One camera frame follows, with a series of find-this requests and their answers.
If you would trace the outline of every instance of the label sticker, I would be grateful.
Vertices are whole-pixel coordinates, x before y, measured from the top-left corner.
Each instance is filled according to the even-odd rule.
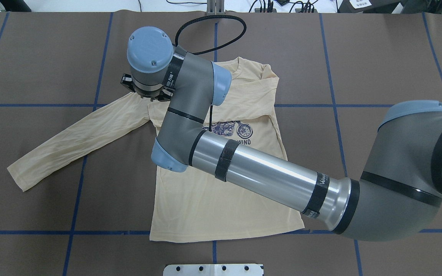
[[[369,0],[349,0],[349,2],[351,2],[351,5],[354,7],[354,9],[368,7],[371,5],[371,2]]]

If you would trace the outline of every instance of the electrical cable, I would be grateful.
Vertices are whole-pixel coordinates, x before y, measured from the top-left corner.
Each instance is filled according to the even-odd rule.
[[[209,107],[209,132],[213,131],[213,105]]]
[[[167,0],[167,2],[168,3],[170,3],[170,4],[197,4],[197,5],[207,5],[207,2],[206,3],[204,3],[204,2],[170,2],[169,0]]]
[[[191,24],[193,24],[193,23],[197,23],[197,22],[200,22],[200,21],[208,20],[208,19],[220,19],[220,18],[234,19],[234,20],[236,20],[236,21],[239,21],[239,22],[243,25],[243,31],[240,33],[240,35],[238,35],[237,37],[235,37],[235,38],[232,39],[231,41],[226,42],[225,44],[223,44],[223,45],[221,45],[221,46],[217,46],[217,47],[214,47],[214,48],[212,48],[212,49],[208,49],[208,50],[205,50],[205,51],[202,51],[202,52],[197,52],[197,53],[192,53],[192,54],[196,54],[196,55],[197,55],[197,54],[205,54],[205,53],[209,53],[209,52],[212,52],[212,51],[215,51],[215,50],[218,50],[218,49],[224,48],[224,47],[230,45],[231,43],[237,41],[238,39],[240,39],[240,38],[245,34],[245,32],[247,31],[247,24],[245,23],[245,21],[243,21],[243,19],[241,19],[241,18],[239,18],[239,17],[237,17],[237,16],[233,16],[233,15],[223,15],[223,14],[207,15],[207,16],[203,16],[203,17],[199,17],[199,18],[193,19],[193,20],[188,21],[187,23],[183,24],[183,25],[178,29],[178,31],[177,31],[177,35],[175,35],[175,46],[178,45],[178,37],[180,36],[180,33],[182,33],[182,31],[183,31],[187,26],[189,26],[189,25],[191,25]]]
[[[255,5],[255,3],[256,3],[257,1],[260,1],[260,0],[255,0],[255,1],[253,1],[252,5],[250,6],[250,10],[249,10],[249,12],[251,12],[251,9],[253,8],[253,6]]]
[[[301,10],[303,9],[303,6],[305,5],[305,3],[303,3],[302,1],[296,1],[293,3],[293,5],[291,6],[291,9],[289,9],[289,12],[291,12],[293,10],[294,5],[296,5],[297,3],[301,4]]]

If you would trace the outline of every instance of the wrinkled fabric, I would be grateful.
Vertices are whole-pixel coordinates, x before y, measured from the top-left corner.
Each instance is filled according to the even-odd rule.
[[[230,70],[232,82],[224,103],[213,109],[213,132],[287,160],[274,109],[279,78],[270,65],[240,57],[218,65]],[[157,132],[167,108],[148,106]],[[235,184],[192,167],[181,174],[157,167],[153,241],[242,239],[303,227],[298,211]]]
[[[54,171],[148,122],[148,102],[131,92],[105,105],[18,159],[8,167],[9,173],[25,192]]]
[[[214,107],[213,132],[287,159],[274,109],[279,78],[270,65],[240,57],[216,64],[231,72],[232,83],[224,103]],[[11,164],[8,171],[26,191],[52,172],[149,120],[159,132],[168,104],[129,93],[58,133]],[[303,227],[298,211],[235,184],[192,167],[184,173],[157,167],[153,241],[242,239]]]

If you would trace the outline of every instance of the shirt sleeve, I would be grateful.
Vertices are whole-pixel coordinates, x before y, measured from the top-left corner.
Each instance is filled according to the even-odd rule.
[[[148,122],[148,103],[149,99],[131,92],[61,131],[7,169],[24,192],[54,171]]]

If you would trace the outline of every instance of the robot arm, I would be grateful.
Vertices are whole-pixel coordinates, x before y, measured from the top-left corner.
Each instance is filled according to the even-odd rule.
[[[337,234],[367,241],[419,232],[442,202],[442,103],[394,105],[380,126],[361,180],[340,180],[202,130],[209,106],[220,105],[231,74],[172,46],[155,27],[129,39],[131,76],[123,84],[170,106],[153,161],[182,172],[193,166],[322,220]]]

